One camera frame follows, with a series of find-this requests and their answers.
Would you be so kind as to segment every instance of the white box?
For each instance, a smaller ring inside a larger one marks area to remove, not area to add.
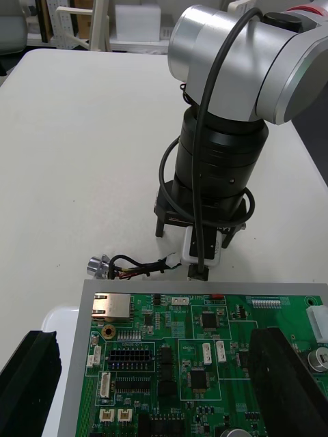
[[[158,5],[116,5],[115,15],[119,41],[159,41],[161,9]]]

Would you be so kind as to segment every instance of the metal knob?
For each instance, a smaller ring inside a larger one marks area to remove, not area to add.
[[[107,255],[103,255],[101,258],[90,258],[87,263],[87,273],[98,279],[106,279],[110,261]]]

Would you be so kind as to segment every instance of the red ring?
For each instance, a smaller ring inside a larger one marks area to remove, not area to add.
[[[323,9],[320,6],[300,5],[300,6],[294,6],[293,8],[288,9],[288,11],[295,11],[295,10],[313,12],[314,14],[317,14],[317,15],[328,16],[328,12],[326,11],[326,9]]]

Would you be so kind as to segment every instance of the black cable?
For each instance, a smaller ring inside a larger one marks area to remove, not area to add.
[[[129,269],[123,269],[122,267],[117,267],[115,265],[115,261],[117,261],[118,259],[125,259],[126,261],[130,262],[131,264],[134,264],[136,267],[129,268]],[[169,267],[166,264],[166,260],[167,260],[167,257],[165,257],[163,259],[159,259],[156,262],[142,264],[142,263],[139,263],[139,262],[135,261],[133,258],[130,258],[128,256],[116,255],[113,258],[111,258],[111,260],[109,261],[107,278],[108,279],[115,279],[116,277],[119,277],[120,279],[127,279],[130,276],[134,277],[134,276],[138,276],[140,274],[146,274],[147,276],[150,276],[150,273],[153,273],[153,272],[164,273],[164,270],[169,270],[169,269],[175,268],[175,267],[180,265],[180,264],[177,264],[174,267]]]
[[[245,25],[255,16],[258,16],[262,20],[263,14],[258,8],[252,8],[246,12],[245,15],[239,18],[235,26],[224,40],[215,60],[210,69],[208,78],[204,88],[202,101],[200,103],[200,109],[198,111],[195,136],[193,138],[193,161],[192,161],[192,185],[193,185],[193,213],[195,216],[195,229],[197,238],[197,251],[198,251],[198,272],[200,274],[204,271],[204,235],[203,235],[203,222],[202,222],[202,198],[200,188],[200,159],[202,151],[202,133],[205,126],[206,115],[208,112],[208,106],[210,104],[210,98],[219,76],[221,67],[229,53],[231,46],[238,37],[239,33],[244,29]]]
[[[128,261],[129,263],[133,264],[134,266],[137,267],[143,267],[144,265],[135,261],[134,259],[127,257],[126,255],[116,255],[115,257],[111,258],[109,264],[108,264],[108,279],[115,279],[115,274],[114,274],[114,268],[115,268],[115,261],[117,259],[125,259],[126,261]]]
[[[169,202],[171,207],[173,209],[175,209],[175,211],[177,211],[182,217],[184,217],[188,221],[194,223],[195,217],[192,214],[189,214],[183,208],[181,208],[172,199],[171,195],[169,194],[169,192],[167,191],[167,189],[165,187],[165,181],[164,181],[165,164],[166,164],[167,158],[169,157],[169,154],[177,146],[178,143],[179,143],[179,137],[176,138],[169,145],[169,147],[166,149],[166,151],[161,159],[161,164],[159,165],[159,186],[161,187],[161,191],[163,193],[164,198],[166,198],[166,200]],[[253,215],[254,210],[255,210],[255,199],[254,199],[254,196],[252,195],[251,191],[248,188],[244,189],[244,194],[248,197],[248,200],[249,200],[249,209],[248,209],[247,213],[244,215],[244,217],[241,217],[240,219],[233,220],[233,221],[217,221],[217,222],[215,222],[215,221],[203,220],[203,225],[209,226],[209,227],[235,227],[235,226],[242,225],[247,220],[249,220],[251,218],[251,216]]]

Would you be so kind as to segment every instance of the table surface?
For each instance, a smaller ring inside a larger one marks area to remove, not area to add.
[[[91,256],[180,250],[182,228],[155,238],[153,207],[186,108],[164,56],[32,51],[0,88],[0,368],[50,309],[79,304]],[[269,129],[256,211],[210,280],[327,283],[327,187],[292,124]]]

